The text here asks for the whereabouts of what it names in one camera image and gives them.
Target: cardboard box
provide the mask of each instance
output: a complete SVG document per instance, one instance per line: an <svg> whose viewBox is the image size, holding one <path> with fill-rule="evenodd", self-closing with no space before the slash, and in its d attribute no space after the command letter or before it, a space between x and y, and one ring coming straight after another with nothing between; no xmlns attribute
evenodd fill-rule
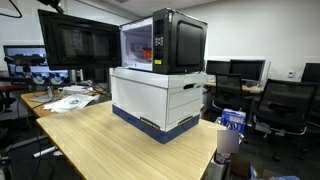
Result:
<svg viewBox="0 0 320 180"><path fill-rule="evenodd" d="M238 130L243 134L244 126L246 123L246 113L240 111L233 111L224 109L221 115L221 123L226 126L228 130Z"/></svg>
<svg viewBox="0 0 320 180"><path fill-rule="evenodd" d="M248 179L272 179L281 175L270 170L264 169L263 163L250 161L248 158L235 154L229 164L225 180L248 180Z"/></svg>

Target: ceiling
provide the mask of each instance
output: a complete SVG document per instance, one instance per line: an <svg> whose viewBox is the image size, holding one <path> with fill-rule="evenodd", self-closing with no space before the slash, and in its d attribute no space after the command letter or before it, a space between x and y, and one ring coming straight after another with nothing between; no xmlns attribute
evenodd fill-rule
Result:
<svg viewBox="0 0 320 180"><path fill-rule="evenodd" d="M100 0L140 17L152 15L154 11L171 8L182 9L217 0Z"/></svg>

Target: monitor screen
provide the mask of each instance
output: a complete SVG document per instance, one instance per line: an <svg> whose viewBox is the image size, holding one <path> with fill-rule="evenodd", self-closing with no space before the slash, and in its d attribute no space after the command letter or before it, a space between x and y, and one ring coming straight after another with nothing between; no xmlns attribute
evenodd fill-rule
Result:
<svg viewBox="0 0 320 180"><path fill-rule="evenodd" d="M320 82L320 63L306 63L301 82Z"/></svg>
<svg viewBox="0 0 320 180"><path fill-rule="evenodd" d="M207 61L206 73L207 74L229 74L230 62L229 61Z"/></svg>
<svg viewBox="0 0 320 180"><path fill-rule="evenodd" d="M41 57L46 56L46 50L42 45L4 45L3 50L4 55L11 58L32 55L39 55Z"/></svg>
<svg viewBox="0 0 320 180"><path fill-rule="evenodd" d="M24 45L24 46L3 46L6 56L11 58L28 58L33 55L46 57L44 46ZM26 72L23 67L14 64L8 64L10 77L26 78ZM70 76L67 70L51 71L45 61L37 66L30 66L30 78L34 85L43 86L65 86L70 85ZM13 84L24 84L23 82L13 82Z"/></svg>
<svg viewBox="0 0 320 180"><path fill-rule="evenodd" d="M230 60L230 74L241 74L246 81L260 81L265 60Z"/></svg>

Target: blue printer base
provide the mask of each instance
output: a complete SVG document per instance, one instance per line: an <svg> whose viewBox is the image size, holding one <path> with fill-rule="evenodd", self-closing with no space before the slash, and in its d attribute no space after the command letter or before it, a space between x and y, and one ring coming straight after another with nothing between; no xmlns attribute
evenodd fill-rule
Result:
<svg viewBox="0 0 320 180"><path fill-rule="evenodd" d="M164 132L147 125L146 123L142 122L140 119L132 116L131 114L118 108L115 105L112 105L112 112L162 144L165 144L171 141L172 139L179 136L183 132L197 125L200 119L200 115L195 116L188 122L181 124L180 126L177 126L168 132Z"/></svg>

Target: cable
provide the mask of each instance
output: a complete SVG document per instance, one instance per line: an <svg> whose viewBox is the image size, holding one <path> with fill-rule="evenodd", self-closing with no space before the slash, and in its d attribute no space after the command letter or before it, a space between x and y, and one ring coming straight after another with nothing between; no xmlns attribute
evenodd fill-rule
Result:
<svg viewBox="0 0 320 180"><path fill-rule="evenodd" d="M34 96L34 97L39 97L39 96L36 95L36 93L33 93L33 96Z"/></svg>
<svg viewBox="0 0 320 180"><path fill-rule="evenodd" d="M0 13L0 16L6 16L6 17L11 17L11 18L22 18L22 14L19 10L19 8L12 2L12 0L9 0L9 2L13 5L13 7L18 11L19 16L12 16L12 15L8 15L8 14L2 14Z"/></svg>
<svg viewBox="0 0 320 180"><path fill-rule="evenodd" d="M19 99L18 99L17 106L16 106L18 119L20 119L19 103L20 103L20 100L21 100L21 94L22 94L22 90L20 90ZM13 148L13 146L15 145L16 141L19 140L20 135L21 135L21 131L19 132L19 135L18 135L17 140L15 140L14 143L12 143L11 147L10 147L9 150L6 152L5 157L7 157L7 156L9 155L9 152L12 150L12 148Z"/></svg>
<svg viewBox="0 0 320 180"><path fill-rule="evenodd" d="M29 110L28 110L28 115L27 115L27 124L29 126L29 129L32 129L32 126L31 126L31 124L29 122Z"/></svg>
<svg viewBox="0 0 320 180"><path fill-rule="evenodd" d="M93 81L86 81L86 83L93 88L93 90L100 95L107 95L107 92L101 87L98 83L94 83Z"/></svg>
<svg viewBox="0 0 320 180"><path fill-rule="evenodd" d="M56 167L58 166L58 163L59 163L59 158L57 158L56 159L56 164L55 165L52 165L51 163L50 163L50 160L48 161L48 164L49 164L49 166L52 168L52 171L51 171L51 173L50 173L50 175L49 175L49 180L51 180L51 179L53 179L53 175L54 175L54 173L55 173L55 171L56 171Z"/></svg>

